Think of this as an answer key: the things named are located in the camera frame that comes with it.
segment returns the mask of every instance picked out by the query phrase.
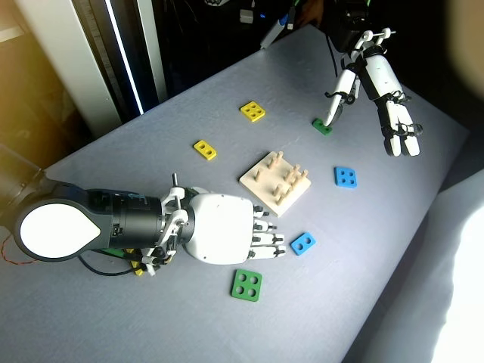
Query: white teardrop-shaped cover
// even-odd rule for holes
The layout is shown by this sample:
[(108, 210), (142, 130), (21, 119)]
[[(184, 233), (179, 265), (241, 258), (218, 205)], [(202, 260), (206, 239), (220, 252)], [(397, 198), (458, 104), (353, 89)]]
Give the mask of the white teardrop-shaped cover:
[(45, 204), (27, 214), (20, 225), (23, 245), (38, 256), (70, 256), (94, 240), (101, 230), (74, 206)]

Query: robotic hand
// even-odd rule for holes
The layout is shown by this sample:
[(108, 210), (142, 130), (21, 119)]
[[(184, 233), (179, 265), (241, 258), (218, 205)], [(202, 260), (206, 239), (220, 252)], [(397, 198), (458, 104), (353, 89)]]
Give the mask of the robotic hand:
[(178, 245), (202, 262), (230, 265), (286, 252), (284, 236), (250, 200), (173, 186), (163, 200), (125, 191), (83, 190), (52, 181), (0, 145), (0, 225), (34, 259), (56, 262), (86, 250), (127, 254), (154, 275)]
[(326, 96), (333, 98), (333, 101), (324, 125), (334, 123), (343, 111), (343, 104), (352, 104), (358, 98), (362, 82), (368, 98), (377, 105), (386, 152), (390, 156), (399, 156), (403, 141), (406, 147), (404, 152), (416, 156), (420, 153), (417, 136), (422, 133), (423, 128), (413, 123), (403, 105), (410, 98), (403, 92), (392, 67), (384, 57), (385, 51), (382, 47), (383, 40), (393, 33), (385, 28), (379, 34), (367, 30), (361, 35), (349, 52), (352, 63), (344, 67), (334, 92), (326, 92)]

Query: blue block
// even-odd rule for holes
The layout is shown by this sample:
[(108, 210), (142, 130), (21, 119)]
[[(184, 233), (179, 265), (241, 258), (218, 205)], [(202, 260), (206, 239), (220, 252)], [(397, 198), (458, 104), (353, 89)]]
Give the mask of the blue block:
[(337, 166), (334, 168), (334, 181), (338, 187), (356, 188), (356, 171)]
[(297, 240), (291, 242), (290, 246), (296, 253), (296, 255), (301, 256), (305, 251), (307, 251), (311, 246), (316, 244), (316, 240), (308, 232), (303, 234)]

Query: green square block with four holes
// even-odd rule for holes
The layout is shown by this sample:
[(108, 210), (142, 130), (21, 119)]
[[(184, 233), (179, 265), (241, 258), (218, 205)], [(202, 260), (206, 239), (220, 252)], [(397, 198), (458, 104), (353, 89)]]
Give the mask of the green square block with four holes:
[(325, 126), (322, 119), (315, 119), (312, 125), (323, 135), (329, 135), (333, 129), (330, 126)]
[(261, 285), (261, 274), (247, 270), (237, 270), (235, 272), (234, 286), (232, 287), (232, 297), (255, 302), (259, 300)]

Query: table surface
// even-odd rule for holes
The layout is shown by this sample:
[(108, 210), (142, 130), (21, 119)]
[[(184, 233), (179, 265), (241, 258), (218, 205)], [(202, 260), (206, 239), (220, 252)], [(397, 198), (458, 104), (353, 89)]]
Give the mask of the table surface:
[[(48, 169), (83, 188), (161, 196), (181, 185), (248, 197), (237, 180), (269, 151), (309, 170), (311, 187), (279, 219), (302, 256), (207, 265), (185, 251), (157, 276), (105, 278), (77, 259), (0, 263), (5, 361), (338, 362), (346, 354), (436, 196), (467, 131), (410, 90), (424, 127), (418, 157), (388, 157), (364, 92), (330, 136), (312, 127), (335, 84), (324, 35), (311, 26), (172, 98)], [(257, 101), (252, 124), (238, 108)], [(208, 141), (205, 161), (192, 145)], [(334, 167), (356, 170), (338, 188)], [(10, 242), (6, 252), (22, 258)], [(123, 261), (90, 253), (99, 269)], [(230, 296), (236, 268), (263, 275), (258, 302)]]

